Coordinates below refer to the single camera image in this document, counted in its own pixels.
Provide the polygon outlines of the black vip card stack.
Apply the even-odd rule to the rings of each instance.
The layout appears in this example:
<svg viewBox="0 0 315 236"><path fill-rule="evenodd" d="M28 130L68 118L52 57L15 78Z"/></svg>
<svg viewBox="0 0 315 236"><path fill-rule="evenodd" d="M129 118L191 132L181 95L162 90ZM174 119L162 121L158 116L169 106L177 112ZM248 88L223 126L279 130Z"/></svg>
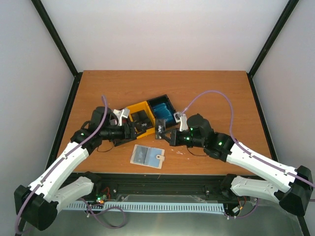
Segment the black vip card stack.
<svg viewBox="0 0 315 236"><path fill-rule="evenodd" d="M131 118L135 123L135 128L138 132L142 132L153 127L152 122L149 119L145 110L132 113Z"/></svg>

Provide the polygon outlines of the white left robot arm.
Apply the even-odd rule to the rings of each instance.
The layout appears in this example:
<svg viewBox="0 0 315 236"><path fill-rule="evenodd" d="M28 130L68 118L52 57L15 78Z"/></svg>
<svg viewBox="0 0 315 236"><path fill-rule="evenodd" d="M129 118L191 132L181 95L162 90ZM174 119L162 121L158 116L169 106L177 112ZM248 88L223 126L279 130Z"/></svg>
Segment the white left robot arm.
<svg viewBox="0 0 315 236"><path fill-rule="evenodd" d="M64 186L73 170L86 160L102 141L130 141L136 138L134 125L128 120L130 110L97 107L89 121L83 123L53 164L27 187L14 192L16 224L25 220L40 231L47 229L58 213L70 203L88 196L96 200L102 194L100 176L85 172Z"/></svg>

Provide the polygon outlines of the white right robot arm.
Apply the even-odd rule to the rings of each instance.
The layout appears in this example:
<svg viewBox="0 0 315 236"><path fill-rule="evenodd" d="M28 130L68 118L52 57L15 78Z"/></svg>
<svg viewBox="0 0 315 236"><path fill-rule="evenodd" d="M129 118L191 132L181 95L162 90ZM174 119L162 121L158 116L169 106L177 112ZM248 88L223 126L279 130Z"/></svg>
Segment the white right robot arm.
<svg viewBox="0 0 315 236"><path fill-rule="evenodd" d="M216 132L200 114L186 117L175 114L178 128L166 130L166 122L156 119L156 137L170 146L202 148L210 158L242 167L260 177L249 179L226 175L221 191L226 197L249 196L269 200L287 212L304 216L315 188L311 170L305 166L287 166L267 158L230 135Z"/></svg>

